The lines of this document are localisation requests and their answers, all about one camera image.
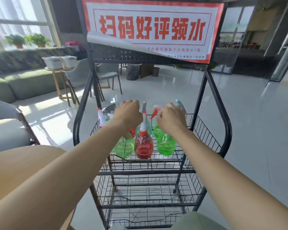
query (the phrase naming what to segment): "forearm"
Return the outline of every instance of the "forearm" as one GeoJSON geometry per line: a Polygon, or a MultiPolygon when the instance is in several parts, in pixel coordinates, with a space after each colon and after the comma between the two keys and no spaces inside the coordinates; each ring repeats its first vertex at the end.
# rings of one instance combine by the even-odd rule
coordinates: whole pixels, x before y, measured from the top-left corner
{"type": "Polygon", "coordinates": [[[175,136],[233,229],[288,229],[288,208],[202,143],[191,131],[175,136]]]}
{"type": "Polygon", "coordinates": [[[0,201],[0,230],[59,229],[123,135],[114,120],[0,201]]]}

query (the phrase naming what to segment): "green sofa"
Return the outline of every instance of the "green sofa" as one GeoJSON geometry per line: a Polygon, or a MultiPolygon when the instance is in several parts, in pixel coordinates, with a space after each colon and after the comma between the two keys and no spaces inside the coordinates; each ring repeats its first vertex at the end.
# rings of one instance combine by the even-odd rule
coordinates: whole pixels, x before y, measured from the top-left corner
{"type": "MultiPolygon", "coordinates": [[[[0,100],[14,102],[56,91],[51,71],[45,70],[42,57],[75,55],[70,47],[0,51],[0,100]]],[[[60,89],[62,76],[56,75],[60,89]]]]}

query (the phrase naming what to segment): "green fabric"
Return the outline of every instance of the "green fabric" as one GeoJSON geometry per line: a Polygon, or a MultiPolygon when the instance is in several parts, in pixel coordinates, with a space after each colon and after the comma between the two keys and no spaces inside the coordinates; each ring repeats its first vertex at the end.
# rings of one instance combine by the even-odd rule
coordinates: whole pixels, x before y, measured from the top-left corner
{"type": "MultiPolygon", "coordinates": [[[[56,73],[60,89],[64,88],[62,75],[56,73]]],[[[16,98],[27,99],[56,91],[51,71],[45,69],[13,74],[5,77],[16,98]]]]}
{"type": "Polygon", "coordinates": [[[227,230],[214,220],[192,211],[181,216],[171,230],[227,230]]]}
{"type": "Polygon", "coordinates": [[[0,76],[46,67],[42,57],[75,55],[71,47],[1,50],[0,76]]]}
{"type": "Polygon", "coordinates": [[[2,78],[0,78],[0,100],[8,103],[16,101],[16,98],[8,83],[2,78]]]}

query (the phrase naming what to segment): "trash can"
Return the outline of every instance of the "trash can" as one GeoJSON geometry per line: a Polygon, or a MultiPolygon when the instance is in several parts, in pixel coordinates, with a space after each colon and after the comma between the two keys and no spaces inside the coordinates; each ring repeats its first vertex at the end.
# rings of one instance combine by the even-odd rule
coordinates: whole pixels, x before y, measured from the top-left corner
{"type": "Polygon", "coordinates": [[[159,67],[154,67],[153,77],[157,77],[157,76],[159,76],[159,70],[160,70],[159,67]]]}
{"type": "Polygon", "coordinates": [[[127,64],[126,79],[128,81],[135,81],[139,79],[141,64],[127,64]]]}

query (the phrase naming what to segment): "black and white checkered basket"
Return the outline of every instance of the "black and white checkered basket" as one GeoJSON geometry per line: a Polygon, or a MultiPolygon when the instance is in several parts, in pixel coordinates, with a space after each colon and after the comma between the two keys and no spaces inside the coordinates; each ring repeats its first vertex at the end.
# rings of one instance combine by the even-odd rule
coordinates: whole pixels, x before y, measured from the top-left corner
{"type": "Polygon", "coordinates": [[[128,81],[135,81],[139,79],[141,64],[127,64],[126,79],[128,81]]]}

